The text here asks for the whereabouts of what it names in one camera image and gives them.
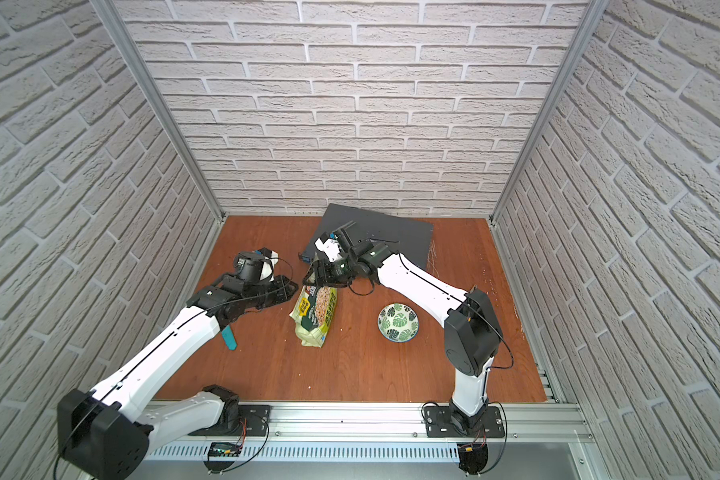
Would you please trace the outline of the green oats bag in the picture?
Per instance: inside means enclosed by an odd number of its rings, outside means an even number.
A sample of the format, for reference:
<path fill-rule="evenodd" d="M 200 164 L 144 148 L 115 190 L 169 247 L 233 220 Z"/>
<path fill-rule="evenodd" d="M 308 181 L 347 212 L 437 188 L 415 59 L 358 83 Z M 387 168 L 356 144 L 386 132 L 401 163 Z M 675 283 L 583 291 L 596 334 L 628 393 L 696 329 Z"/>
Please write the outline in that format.
<path fill-rule="evenodd" d="M 331 328 L 338 301 L 334 287 L 304 286 L 290 313 L 294 332 L 305 347 L 321 348 Z"/>

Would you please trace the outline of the green leaf pattern bowl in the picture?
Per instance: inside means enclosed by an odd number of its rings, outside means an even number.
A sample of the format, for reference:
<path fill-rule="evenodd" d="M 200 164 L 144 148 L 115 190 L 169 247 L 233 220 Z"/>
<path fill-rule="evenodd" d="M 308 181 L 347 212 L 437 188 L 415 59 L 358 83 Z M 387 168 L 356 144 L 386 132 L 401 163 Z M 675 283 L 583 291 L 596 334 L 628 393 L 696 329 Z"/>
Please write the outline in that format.
<path fill-rule="evenodd" d="M 395 343 L 412 340 L 420 329 L 416 312 L 401 303 L 385 306 L 378 315 L 377 325 L 382 336 Z"/>

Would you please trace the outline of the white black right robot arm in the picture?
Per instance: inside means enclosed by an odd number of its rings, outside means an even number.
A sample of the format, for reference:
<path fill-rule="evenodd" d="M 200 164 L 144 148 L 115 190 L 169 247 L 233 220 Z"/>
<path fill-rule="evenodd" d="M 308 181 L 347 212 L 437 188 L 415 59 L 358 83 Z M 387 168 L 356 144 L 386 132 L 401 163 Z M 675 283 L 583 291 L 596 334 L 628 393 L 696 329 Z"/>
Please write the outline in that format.
<path fill-rule="evenodd" d="M 445 355 L 455 369 L 451 408 L 475 417 L 487 404 L 487 380 L 504 335 L 488 295 L 453 287 L 417 267 L 382 242 L 346 246 L 318 239 L 319 252 L 304 283 L 348 288 L 358 278 L 394 290 L 423 309 L 443 328 Z"/>

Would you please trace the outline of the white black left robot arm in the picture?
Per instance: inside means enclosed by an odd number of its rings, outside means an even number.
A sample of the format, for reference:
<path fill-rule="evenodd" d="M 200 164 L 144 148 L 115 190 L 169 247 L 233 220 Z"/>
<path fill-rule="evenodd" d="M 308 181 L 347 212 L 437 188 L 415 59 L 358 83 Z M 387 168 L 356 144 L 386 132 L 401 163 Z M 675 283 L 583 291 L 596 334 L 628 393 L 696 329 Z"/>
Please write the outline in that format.
<path fill-rule="evenodd" d="M 145 409 L 200 347 L 249 310 L 285 303 L 297 290 L 284 275 L 253 283 L 223 275 L 198 291 L 124 366 L 60 400 L 58 459 L 95 479 L 125 479 L 147 455 L 182 436 L 218 425 L 236 428 L 236 397 L 217 385 L 151 414 Z"/>

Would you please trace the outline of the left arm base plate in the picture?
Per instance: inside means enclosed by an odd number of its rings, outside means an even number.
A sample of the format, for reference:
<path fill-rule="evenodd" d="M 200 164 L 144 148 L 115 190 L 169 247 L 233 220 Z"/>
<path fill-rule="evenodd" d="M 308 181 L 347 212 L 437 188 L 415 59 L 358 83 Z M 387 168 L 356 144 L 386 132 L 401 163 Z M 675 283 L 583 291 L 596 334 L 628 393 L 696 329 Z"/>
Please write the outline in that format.
<path fill-rule="evenodd" d="M 272 406 L 267 404 L 236 404 L 226 408 L 216 424 L 195 430 L 189 436 L 232 436 L 243 434 L 251 437 L 264 437 L 268 431 L 268 421 Z"/>

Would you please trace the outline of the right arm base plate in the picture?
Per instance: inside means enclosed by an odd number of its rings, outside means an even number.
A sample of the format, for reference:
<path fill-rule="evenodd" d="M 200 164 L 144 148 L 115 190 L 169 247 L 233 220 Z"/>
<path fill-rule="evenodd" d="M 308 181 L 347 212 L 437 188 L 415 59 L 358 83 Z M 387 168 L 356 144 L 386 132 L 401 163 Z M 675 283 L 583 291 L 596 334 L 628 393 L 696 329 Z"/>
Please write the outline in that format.
<path fill-rule="evenodd" d="M 497 405 L 485 404 L 475 415 L 464 414 L 455 405 L 432 402 L 421 408 L 428 438 L 500 439 L 506 437 L 505 421 Z"/>

